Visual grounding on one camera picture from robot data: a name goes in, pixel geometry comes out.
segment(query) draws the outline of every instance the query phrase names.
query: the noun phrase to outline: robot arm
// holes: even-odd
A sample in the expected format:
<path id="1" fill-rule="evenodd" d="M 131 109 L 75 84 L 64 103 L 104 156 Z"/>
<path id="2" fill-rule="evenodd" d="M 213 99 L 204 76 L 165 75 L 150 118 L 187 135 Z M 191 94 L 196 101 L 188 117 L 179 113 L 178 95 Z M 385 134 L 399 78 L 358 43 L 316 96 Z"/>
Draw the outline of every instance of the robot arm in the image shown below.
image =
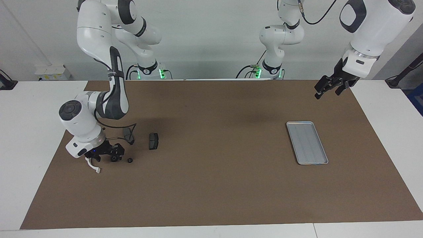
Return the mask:
<path id="1" fill-rule="evenodd" d="M 277 78 L 285 56 L 282 45 L 298 44 L 304 38 L 304 29 L 299 24 L 298 0 L 282 0 L 278 15 L 283 25 L 266 26 L 260 32 L 260 41 L 266 46 L 264 59 L 260 62 L 263 77 Z"/>
<path id="2" fill-rule="evenodd" d="M 99 161 L 99 155 L 107 154 L 112 155 L 112 161 L 117 161 L 124 154 L 123 147 L 110 145 L 94 116 L 117 120 L 125 116 L 129 109 L 122 59 L 112 45 L 112 25 L 121 25 L 123 30 L 119 31 L 146 45 L 158 44 L 161 35 L 138 15 L 132 0 L 79 0 L 77 10 L 78 45 L 87 55 L 107 67 L 110 90 L 85 91 L 62 105 L 60 119 L 74 135 L 66 149 L 75 158 L 85 155 Z M 133 52 L 139 61 L 151 57 L 141 51 Z"/>
<path id="3" fill-rule="evenodd" d="M 159 42 L 146 42 L 143 38 L 137 37 L 123 29 L 115 30 L 115 34 L 118 40 L 131 49 L 137 57 L 138 72 L 143 79 L 161 78 L 160 69 L 163 69 L 164 66 L 154 57 L 153 50 L 150 47 L 150 45 L 158 44 Z"/>
<path id="4" fill-rule="evenodd" d="M 340 14 L 341 25 L 353 38 L 332 76 L 324 75 L 316 84 L 315 97 L 338 87 L 340 95 L 361 77 L 367 77 L 373 64 L 413 18 L 413 0 L 349 0 Z"/>

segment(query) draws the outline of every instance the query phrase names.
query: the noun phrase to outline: cable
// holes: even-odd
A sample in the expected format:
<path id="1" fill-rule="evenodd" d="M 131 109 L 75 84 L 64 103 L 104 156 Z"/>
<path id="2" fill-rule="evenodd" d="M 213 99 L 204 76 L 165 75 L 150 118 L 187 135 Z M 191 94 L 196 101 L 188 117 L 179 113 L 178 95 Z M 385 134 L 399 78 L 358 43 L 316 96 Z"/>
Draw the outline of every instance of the cable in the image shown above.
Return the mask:
<path id="1" fill-rule="evenodd" d="M 10 81 L 12 81 L 12 78 L 8 75 L 8 74 L 6 74 L 6 72 L 4 72 L 3 70 L 1 70 L 0 69 L 0 71 L 4 74 L 4 75 L 6 75 L 9 79 L 10 79 Z"/>
<path id="2" fill-rule="evenodd" d="M 300 10 L 300 12 L 301 12 L 301 15 L 302 15 L 302 17 L 303 17 L 303 19 L 304 19 L 304 21 L 307 23 L 307 24 L 310 24 L 310 25 L 316 25 L 317 23 L 319 23 L 319 22 L 321 22 L 322 20 L 323 20 L 323 18 L 325 18 L 325 16 L 327 15 L 327 13 L 330 11 L 330 9 L 333 7 L 333 5 L 335 4 L 335 2 L 336 2 L 337 0 L 334 0 L 333 1 L 333 3 L 330 5 L 330 7 L 327 9 L 327 11 L 325 12 L 325 14 L 319 19 L 319 21 L 317 21 L 317 22 L 309 22 L 306 18 L 305 18 L 305 14 L 304 14 L 304 9 L 303 9 L 303 7 L 302 7 L 302 2 L 301 2 L 301 0 L 298 0 L 298 6 L 299 6 L 299 10 Z"/>
<path id="3" fill-rule="evenodd" d="M 238 72 L 238 74 L 236 75 L 236 78 L 238 78 L 238 77 L 239 77 L 239 75 L 241 74 L 241 72 L 242 72 L 242 71 L 244 71 L 244 69 L 246 69 L 246 68 L 252 68 L 252 67 L 251 67 L 251 65 L 247 65 L 247 66 L 245 66 L 244 68 L 242 68 L 242 69 Z"/>
<path id="4" fill-rule="evenodd" d="M 421 62 L 419 65 L 417 65 L 416 67 L 414 67 L 414 68 L 411 68 L 411 71 L 413 71 L 413 70 L 415 70 L 416 68 L 418 68 L 418 67 L 420 67 L 420 65 L 422 65 L 423 64 L 423 62 Z M 387 79 L 385 79 L 385 80 L 388 80 L 388 79 L 391 79 L 391 78 L 393 78 L 393 77 L 398 77 L 399 75 L 395 75 L 395 76 L 392 76 L 392 77 L 389 77 L 389 78 L 387 78 Z"/>
<path id="5" fill-rule="evenodd" d="M 131 71 L 130 73 L 129 73 L 129 80 L 131 80 L 131 75 L 132 75 L 132 73 L 138 73 L 138 71 L 137 70 L 133 70 L 133 71 Z"/>
<path id="6" fill-rule="evenodd" d="M 137 126 L 137 124 L 136 123 L 134 123 L 134 124 L 132 124 L 132 125 L 129 125 L 129 126 L 124 126 L 124 127 L 114 127 L 114 126 L 110 126 L 110 125 L 107 125 L 107 124 L 104 124 L 103 122 L 101 122 L 101 121 L 99 121 L 99 119 L 97 118 L 97 108 L 96 109 L 94 109 L 94 118 L 96 119 L 96 121 L 97 121 L 97 123 L 99 123 L 100 125 L 103 125 L 103 126 L 105 126 L 105 127 L 108 127 L 108 128 L 112 128 L 112 129 L 124 129 L 124 128 L 129 128 L 129 138 L 131 138 L 132 137 L 132 134 L 133 134 L 133 132 L 134 132 L 134 130 L 135 130 L 135 127 Z"/>
<path id="7" fill-rule="evenodd" d="M 411 68 L 411 71 L 413 71 L 413 70 L 415 70 L 416 68 L 418 68 L 418 67 L 420 67 L 420 65 L 422 65 L 423 64 L 423 62 L 421 62 L 419 65 L 417 65 L 416 67 L 414 67 L 414 68 Z"/>
<path id="8" fill-rule="evenodd" d="M 165 69 L 165 70 L 163 70 L 163 72 L 169 72 L 170 73 L 170 78 L 173 79 L 172 72 L 170 70 Z"/>
<path id="9" fill-rule="evenodd" d="M 283 75 L 282 75 L 282 79 L 281 80 L 283 80 L 283 78 L 285 77 L 285 72 L 286 72 L 286 70 L 285 69 L 281 69 L 281 71 L 283 70 Z"/>
<path id="10" fill-rule="evenodd" d="M 133 65 L 131 65 L 131 66 L 128 68 L 128 70 L 126 71 L 126 77 L 125 77 L 125 80 L 128 80 L 129 71 L 130 71 L 133 67 L 136 67 L 136 66 L 137 66 L 136 64 L 133 64 Z"/>
<path id="11" fill-rule="evenodd" d="M 254 73 L 254 70 L 248 71 L 248 72 L 245 74 L 244 78 L 247 78 L 247 74 L 249 74 L 249 73 Z"/>
<path id="12" fill-rule="evenodd" d="M 266 54 L 266 51 L 267 51 L 267 50 L 264 50 L 263 54 L 261 55 L 260 59 L 257 61 L 257 63 L 256 63 L 256 64 L 260 63 L 260 60 L 263 58 L 264 54 Z"/>
<path id="13" fill-rule="evenodd" d="M 125 138 L 123 137 L 113 137 L 113 138 L 106 138 L 106 141 L 112 141 L 112 140 L 124 140 L 127 141 Z"/>

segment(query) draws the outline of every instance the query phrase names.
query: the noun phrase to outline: brown paper mat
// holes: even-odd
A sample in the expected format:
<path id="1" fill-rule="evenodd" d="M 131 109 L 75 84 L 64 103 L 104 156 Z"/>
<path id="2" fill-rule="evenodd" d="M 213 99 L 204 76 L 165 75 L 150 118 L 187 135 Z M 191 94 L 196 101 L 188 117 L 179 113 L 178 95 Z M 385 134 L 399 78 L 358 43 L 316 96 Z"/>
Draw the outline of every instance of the brown paper mat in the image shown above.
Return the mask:
<path id="1" fill-rule="evenodd" d="M 316 100 L 315 83 L 127 82 L 129 113 L 107 122 L 138 123 L 135 145 L 120 142 L 134 162 L 103 156 L 96 174 L 66 133 L 21 229 L 423 220 L 351 91 Z M 296 163 L 286 122 L 303 120 L 329 164 Z"/>

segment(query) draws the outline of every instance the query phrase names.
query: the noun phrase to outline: silver tray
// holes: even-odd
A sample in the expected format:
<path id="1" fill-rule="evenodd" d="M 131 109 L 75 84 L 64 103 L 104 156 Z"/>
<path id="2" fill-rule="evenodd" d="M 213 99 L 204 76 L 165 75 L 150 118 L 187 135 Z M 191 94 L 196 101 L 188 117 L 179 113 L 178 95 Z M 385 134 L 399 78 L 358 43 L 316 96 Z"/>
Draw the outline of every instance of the silver tray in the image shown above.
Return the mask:
<path id="1" fill-rule="evenodd" d="M 299 164 L 314 165 L 329 162 L 313 122 L 287 122 L 286 126 Z"/>

